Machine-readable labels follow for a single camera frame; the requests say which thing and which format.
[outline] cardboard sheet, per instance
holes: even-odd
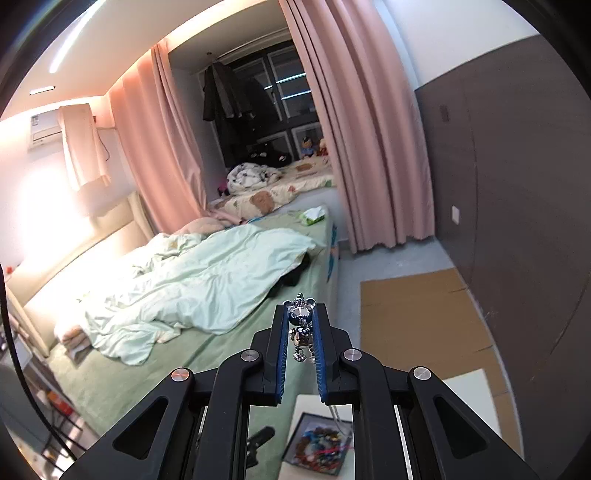
[[[455,268],[361,284],[361,348],[384,365],[430,368],[445,380],[483,369],[501,433],[519,435],[492,339]]]

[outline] metal screw cap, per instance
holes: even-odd
[[[431,371],[425,367],[417,367],[414,369],[413,375],[419,380],[429,380],[431,378]]]
[[[184,382],[189,378],[189,370],[186,368],[177,368],[170,374],[170,376],[175,382]]]
[[[361,352],[355,348],[350,348],[348,350],[345,350],[345,352],[343,353],[343,356],[347,360],[351,360],[352,362],[356,362],[357,360],[359,360],[361,358]]]
[[[244,350],[240,355],[245,362],[254,362],[258,357],[259,353],[256,350]]]

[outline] stuffed animal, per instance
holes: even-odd
[[[326,148],[326,140],[324,138],[320,139],[320,142],[318,143],[318,152],[316,153],[316,155],[318,155],[319,157],[325,157],[329,154],[329,150],[328,148]]]
[[[304,137],[301,141],[301,159],[309,158],[314,155],[314,148],[312,147],[312,139]]]

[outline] gray floor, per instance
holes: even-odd
[[[374,248],[353,255],[341,249],[337,318],[332,325],[347,330],[353,346],[361,347],[361,282],[405,277],[452,268],[437,239],[407,242],[395,248]]]

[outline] dark clothing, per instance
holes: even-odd
[[[241,163],[250,162],[257,165],[266,165],[267,167],[281,168],[291,163],[289,153],[275,150],[271,142],[255,145],[248,157],[241,160]]]
[[[234,71],[219,62],[205,70],[203,119],[215,121],[224,163],[234,168],[255,142],[252,106]]]
[[[279,123],[277,109],[269,94],[265,91],[258,80],[250,78],[244,81],[244,93],[254,108],[255,120],[252,125],[257,137],[266,136],[265,129]]]
[[[310,254],[306,252],[304,254],[304,257],[301,259],[301,263],[293,270],[283,275],[279,280],[277,280],[275,285],[271,287],[269,293],[267,294],[267,298],[274,299],[275,297],[277,297],[283,285],[287,287],[295,287],[299,283],[302,273],[308,269],[310,264]]]

